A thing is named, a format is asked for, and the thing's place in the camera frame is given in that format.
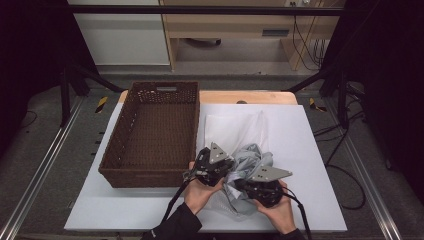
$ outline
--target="gray cloth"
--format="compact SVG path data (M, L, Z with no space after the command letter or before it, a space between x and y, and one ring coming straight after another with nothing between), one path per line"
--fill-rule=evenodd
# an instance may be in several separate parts
M238 214L251 215L256 212L256 206L244 192L235 189L234 181L249 180L255 170L261 166L272 167L272 153L262 153L260 147L253 143L241 148L234 153L233 157L235 164L225 179L224 189L230 205Z

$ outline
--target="hand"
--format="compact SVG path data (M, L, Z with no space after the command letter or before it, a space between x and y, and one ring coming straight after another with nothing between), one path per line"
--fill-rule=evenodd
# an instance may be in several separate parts
M192 169L193 166L194 162L190 162L189 169ZM195 179L190 182L185 190L184 202L193 214L197 214L206 205L212 194L222 189L223 183L224 178L222 178L215 187L210 187Z
M287 193L287 184L281 180L279 182L283 187L283 191ZM280 202L271 208L264 207L257 200L253 201L258 211L265 214L280 233L287 234L296 230L290 198L283 196Z

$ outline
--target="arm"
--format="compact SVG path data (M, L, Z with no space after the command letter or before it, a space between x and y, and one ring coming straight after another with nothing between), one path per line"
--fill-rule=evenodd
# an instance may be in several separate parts
M283 181L279 181L287 193L287 184ZM254 200L258 211L265 214L275 229L280 232L280 236L277 239L281 240L304 240L302 233L296 228L294 224L293 211L291 207L291 200L288 197L282 197L280 202L271 208L264 207L259 201Z
M189 168L193 168L193 165L194 162L190 162ZM196 214L202 210L212 194L222 189L223 182L224 179L221 179L215 187L209 187L197 179L191 181L185 190L184 203L165 222L146 232L142 239L167 240L192 237L202 228Z

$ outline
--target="black sleeve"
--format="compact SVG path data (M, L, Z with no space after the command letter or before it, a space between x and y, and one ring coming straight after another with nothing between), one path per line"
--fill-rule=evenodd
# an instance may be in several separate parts
M188 239L196 234L202 224L185 203L165 222L143 234L143 240Z
M298 228L293 232L287 234L280 234L278 237L275 237L274 240L305 240L302 233Z

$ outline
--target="brown wicker basket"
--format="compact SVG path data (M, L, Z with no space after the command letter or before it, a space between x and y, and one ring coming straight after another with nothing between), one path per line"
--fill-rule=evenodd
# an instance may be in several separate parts
M134 82L99 172L114 188L178 187L195 159L197 82Z

